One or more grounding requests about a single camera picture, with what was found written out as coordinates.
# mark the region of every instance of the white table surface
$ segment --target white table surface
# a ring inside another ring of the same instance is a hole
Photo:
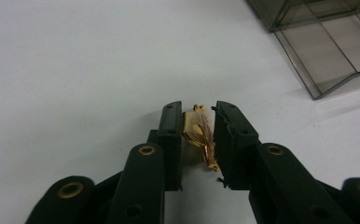
[[[0,224],[24,223],[61,178],[121,171],[177,100],[237,105],[336,188],[360,176],[360,89],[313,101],[243,0],[1,0]],[[184,154],[165,223],[256,223],[247,191]]]

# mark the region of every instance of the plastic container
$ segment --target plastic container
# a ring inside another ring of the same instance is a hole
[[[314,100],[360,77],[360,0],[249,0]]]

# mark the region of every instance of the gold foil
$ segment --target gold foil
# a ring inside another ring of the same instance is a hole
[[[192,111],[183,113],[183,136],[192,145],[200,147],[206,165],[218,171],[215,161],[215,142],[209,128],[203,105],[194,105]]]

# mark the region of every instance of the golden object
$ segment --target golden object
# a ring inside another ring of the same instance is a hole
[[[72,182],[61,186],[58,190],[58,196],[63,199],[69,199],[77,196],[84,189],[80,182]]]
[[[144,156],[149,156],[154,154],[156,151],[156,149],[154,149],[153,147],[141,147],[139,148],[139,153],[144,155]]]
[[[203,105],[194,105],[192,111],[183,113],[183,136],[192,145],[200,147],[206,165],[218,171],[215,161],[215,142],[208,126]]]

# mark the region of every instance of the clear plastic box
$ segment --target clear plastic box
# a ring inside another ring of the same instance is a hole
[[[360,77],[360,0],[248,0],[314,100]]]

